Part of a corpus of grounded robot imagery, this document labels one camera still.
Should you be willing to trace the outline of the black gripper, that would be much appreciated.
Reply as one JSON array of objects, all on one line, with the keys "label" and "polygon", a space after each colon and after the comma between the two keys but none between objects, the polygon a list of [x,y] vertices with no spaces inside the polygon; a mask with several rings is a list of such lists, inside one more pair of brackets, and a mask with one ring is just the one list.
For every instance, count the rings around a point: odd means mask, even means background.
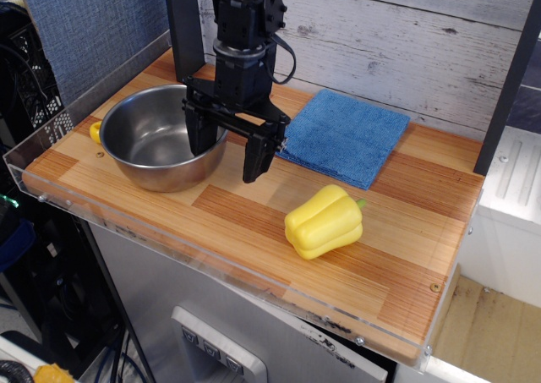
[{"label": "black gripper", "polygon": [[290,118],[270,101],[272,56],[234,58],[220,55],[213,80],[188,76],[184,100],[190,150],[199,156],[216,143],[222,127],[247,139],[243,181],[267,172],[283,146]]}]

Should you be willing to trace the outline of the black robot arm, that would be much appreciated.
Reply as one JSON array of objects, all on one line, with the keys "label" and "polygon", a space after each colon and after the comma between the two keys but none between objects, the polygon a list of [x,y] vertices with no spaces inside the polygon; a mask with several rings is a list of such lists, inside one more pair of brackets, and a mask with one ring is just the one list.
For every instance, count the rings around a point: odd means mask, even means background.
[{"label": "black robot arm", "polygon": [[183,102],[195,156],[216,142],[220,128],[246,138],[243,181],[269,170],[291,119],[270,100],[276,49],[291,47],[277,35],[287,8],[282,0],[212,0],[217,25],[213,80],[187,77]]}]

